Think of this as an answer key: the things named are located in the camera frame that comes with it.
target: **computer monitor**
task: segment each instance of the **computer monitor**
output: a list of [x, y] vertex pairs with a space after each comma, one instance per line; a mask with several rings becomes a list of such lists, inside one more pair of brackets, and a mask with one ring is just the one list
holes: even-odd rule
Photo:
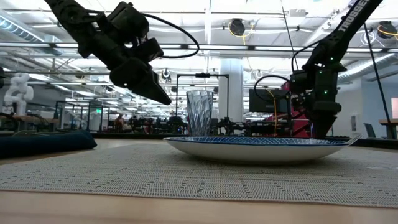
[[[270, 90], [276, 98], [277, 113], [289, 113], [289, 91], [288, 90]], [[249, 90], [249, 111], [258, 113], [274, 113], [274, 99], [267, 90], [257, 89], [257, 93], [262, 98], [258, 97], [254, 89]]]

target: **column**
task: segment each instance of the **column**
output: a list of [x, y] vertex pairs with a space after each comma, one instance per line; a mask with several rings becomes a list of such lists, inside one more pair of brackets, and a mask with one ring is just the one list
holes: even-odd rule
[[229, 94], [229, 118], [233, 122], [243, 121], [243, 61], [239, 58], [222, 58], [220, 75], [229, 75], [229, 93], [225, 77], [219, 77], [218, 118], [227, 115], [227, 96]]

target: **blue patterned plate rim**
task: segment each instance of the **blue patterned plate rim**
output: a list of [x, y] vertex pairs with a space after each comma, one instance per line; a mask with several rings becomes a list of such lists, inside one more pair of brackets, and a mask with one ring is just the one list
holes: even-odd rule
[[244, 146], [348, 146], [348, 143], [344, 141], [270, 137], [168, 137], [164, 138], [164, 140], [194, 142], [200, 144], [227, 144]]

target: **woven placemat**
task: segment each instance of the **woven placemat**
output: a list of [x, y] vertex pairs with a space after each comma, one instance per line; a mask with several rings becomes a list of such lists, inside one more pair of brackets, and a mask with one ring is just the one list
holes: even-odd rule
[[343, 149], [302, 165], [237, 166], [135, 144], [0, 166], [0, 190], [398, 208], [397, 162]]

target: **white robot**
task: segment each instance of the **white robot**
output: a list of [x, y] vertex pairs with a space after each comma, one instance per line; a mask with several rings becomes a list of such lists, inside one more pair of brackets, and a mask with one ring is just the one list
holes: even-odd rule
[[27, 85], [29, 78], [28, 73], [17, 73], [15, 77], [11, 78], [10, 89], [4, 95], [3, 113], [15, 113], [12, 104], [17, 103], [16, 115], [25, 115], [26, 101], [33, 100], [33, 88]]

